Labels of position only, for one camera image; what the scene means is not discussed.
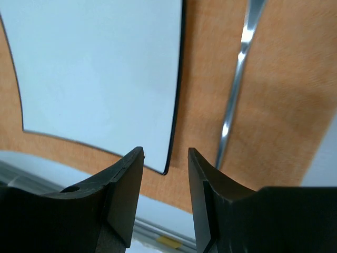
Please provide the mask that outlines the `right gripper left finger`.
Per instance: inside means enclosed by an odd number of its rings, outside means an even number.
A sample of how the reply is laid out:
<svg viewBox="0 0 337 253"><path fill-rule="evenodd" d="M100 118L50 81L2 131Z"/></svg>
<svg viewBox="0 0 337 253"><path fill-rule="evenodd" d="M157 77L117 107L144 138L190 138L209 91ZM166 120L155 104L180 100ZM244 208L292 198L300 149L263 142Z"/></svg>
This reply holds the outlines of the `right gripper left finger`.
<svg viewBox="0 0 337 253"><path fill-rule="evenodd" d="M143 175L136 147L62 191L1 184L1 252L124 252L130 247Z"/></svg>

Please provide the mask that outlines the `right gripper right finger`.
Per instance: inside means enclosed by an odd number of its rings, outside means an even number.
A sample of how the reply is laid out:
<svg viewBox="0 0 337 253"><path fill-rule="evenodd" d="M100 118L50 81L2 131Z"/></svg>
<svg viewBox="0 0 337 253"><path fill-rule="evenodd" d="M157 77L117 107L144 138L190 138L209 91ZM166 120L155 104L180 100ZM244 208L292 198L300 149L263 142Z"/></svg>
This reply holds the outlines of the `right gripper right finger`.
<svg viewBox="0 0 337 253"><path fill-rule="evenodd" d="M335 187L253 191L188 151L198 252L336 252Z"/></svg>

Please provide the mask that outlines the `silver table knife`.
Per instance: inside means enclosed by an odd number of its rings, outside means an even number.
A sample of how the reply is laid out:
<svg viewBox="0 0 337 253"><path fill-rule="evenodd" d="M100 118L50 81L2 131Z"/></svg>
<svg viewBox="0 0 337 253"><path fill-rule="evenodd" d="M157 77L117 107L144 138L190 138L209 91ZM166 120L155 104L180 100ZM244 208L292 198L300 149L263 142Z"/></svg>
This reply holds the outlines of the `silver table knife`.
<svg viewBox="0 0 337 253"><path fill-rule="evenodd" d="M220 170L227 150L230 138L232 123L235 116L236 106L239 100L239 92L241 88L242 77L245 69L246 59L259 24L261 15L265 9L266 1L250 0L247 2L247 9L244 17L244 25L241 36L240 51L237 55L237 62L228 101L225 108L225 115L219 147L215 159L215 168Z"/></svg>

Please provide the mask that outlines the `square white plate black rim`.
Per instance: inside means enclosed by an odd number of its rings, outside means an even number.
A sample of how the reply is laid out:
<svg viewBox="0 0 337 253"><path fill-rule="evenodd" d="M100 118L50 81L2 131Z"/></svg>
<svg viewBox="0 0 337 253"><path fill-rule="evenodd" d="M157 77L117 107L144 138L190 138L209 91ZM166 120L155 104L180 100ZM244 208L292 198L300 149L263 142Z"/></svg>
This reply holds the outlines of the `square white plate black rim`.
<svg viewBox="0 0 337 253"><path fill-rule="evenodd" d="M25 131L125 155L166 174L185 1L1 1Z"/></svg>

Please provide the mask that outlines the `orange cloth napkin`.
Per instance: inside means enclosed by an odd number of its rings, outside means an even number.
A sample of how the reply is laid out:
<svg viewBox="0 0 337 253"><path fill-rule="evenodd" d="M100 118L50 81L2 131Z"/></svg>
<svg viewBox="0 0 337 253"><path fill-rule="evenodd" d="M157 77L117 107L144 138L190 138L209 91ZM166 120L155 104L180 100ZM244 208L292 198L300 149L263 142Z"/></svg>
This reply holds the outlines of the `orange cloth napkin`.
<svg viewBox="0 0 337 253"><path fill-rule="evenodd" d="M247 1L185 1L181 84L166 174L146 166L141 194L191 210L187 151L215 161ZM336 113L336 1L267 1L241 84L222 171L257 190L297 186ZM90 174L122 155L23 128L1 20L1 149Z"/></svg>

